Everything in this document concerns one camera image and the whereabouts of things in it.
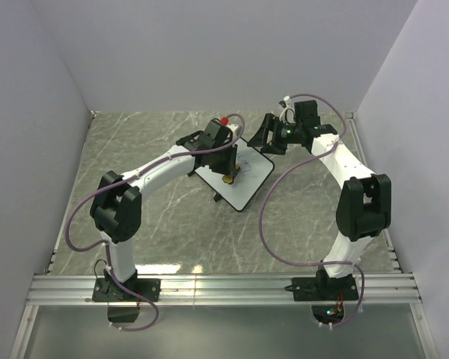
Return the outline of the yellow bone-shaped eraser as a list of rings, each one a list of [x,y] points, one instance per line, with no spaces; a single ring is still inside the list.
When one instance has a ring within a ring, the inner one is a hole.
[[[228,185],[233,185],[235,182],[236,177],[232,176],[232,179],[222,179],[223,183],[228,184]]]

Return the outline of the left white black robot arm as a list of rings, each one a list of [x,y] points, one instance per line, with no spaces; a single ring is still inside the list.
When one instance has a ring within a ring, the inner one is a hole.
[[[120,301],[131,299],[136,292],[137,270],[131,239],[141,226],[143,203],[170,181],[198,168],[234,177],[238,146],[197,148],[175,144],[146,165],[123,174],[109,171],[100,180],[91,217],[106,246],[107,275],[113,280],[110,292]]]

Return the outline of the small black-framed whiteboard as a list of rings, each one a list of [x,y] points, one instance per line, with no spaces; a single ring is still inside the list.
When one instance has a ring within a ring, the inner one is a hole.
[[[195,173],[215,192],[218,200],[224,200],[237,212],[241,212],[269,178],[275,165],[243,141],[238,144],[236,163],[240,171],[232,184],[226,184],[223,176],[213,173],[208,166],[198,168]]]

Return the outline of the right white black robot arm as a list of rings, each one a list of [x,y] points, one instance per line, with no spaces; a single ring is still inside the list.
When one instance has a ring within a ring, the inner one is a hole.
[[[309,114],[294,123],[267,113],[249,146],[262,153],[284,155],[290,144],[304,147],[320,160],[340,187],[335,222],[336,240],[319,263],[315,289],[334,298],[357,269],[366,247],[391,223],[391,180],[375,174],[342,142],[337,130]]]

